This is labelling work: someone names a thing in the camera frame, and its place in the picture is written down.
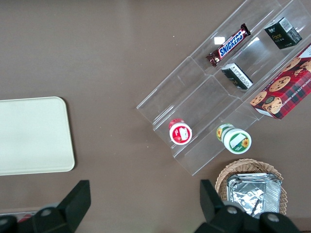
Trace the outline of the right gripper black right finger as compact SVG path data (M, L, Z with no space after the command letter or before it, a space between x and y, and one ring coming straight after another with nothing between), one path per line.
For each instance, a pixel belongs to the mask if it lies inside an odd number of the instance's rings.
M259 233L259 220L240 208L225 205L210 180L200 181L200 205L206 221L196 233Z

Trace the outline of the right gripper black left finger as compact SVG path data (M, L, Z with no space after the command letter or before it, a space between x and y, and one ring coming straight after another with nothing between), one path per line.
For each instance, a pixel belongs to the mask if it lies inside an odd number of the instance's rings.
M81 180L56 206L47 207L32 217L34 233L73 233L91 205L89 180Z

